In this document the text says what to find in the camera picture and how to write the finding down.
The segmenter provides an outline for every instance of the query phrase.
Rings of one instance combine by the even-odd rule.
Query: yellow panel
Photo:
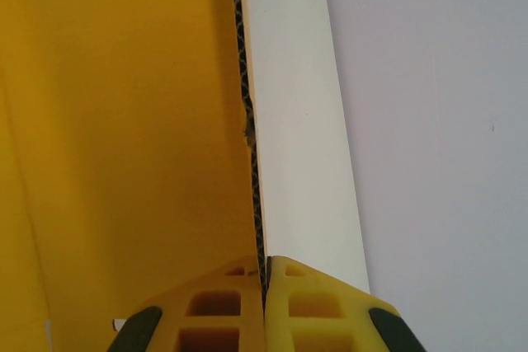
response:
[[[47,350],[48,318],[0,74],[0,350]]]
[[[391,305],[286,257],[273,257],[266,299],[268,352],[389,352],[369,309]]]
[[[255,254],[233,0],[0,10],[55,350],[104,350],[138,302]]]

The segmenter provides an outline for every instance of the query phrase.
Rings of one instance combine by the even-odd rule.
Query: square hole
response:
[[[343,317],[339,299],[327,292],[295,292],[290,295],[291,317]]]
[[[198,293],[187,308],[189,317],[236,317],[240,315],[240,293],[213,290]]]
[[[181,329],[176,352],[238,352],[237,328]]]
[[[291,335],[295,352],[353,352],[356,349],[346,333],[305,328],[292,331]]]

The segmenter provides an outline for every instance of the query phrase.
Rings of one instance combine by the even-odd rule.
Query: white wall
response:
[[[527,351],[528,0],[328,0],[374,294]]]

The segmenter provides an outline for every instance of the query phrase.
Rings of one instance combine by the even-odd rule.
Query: cardboard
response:
[[[0,0],[0,346],[255,255],[233,0]]]

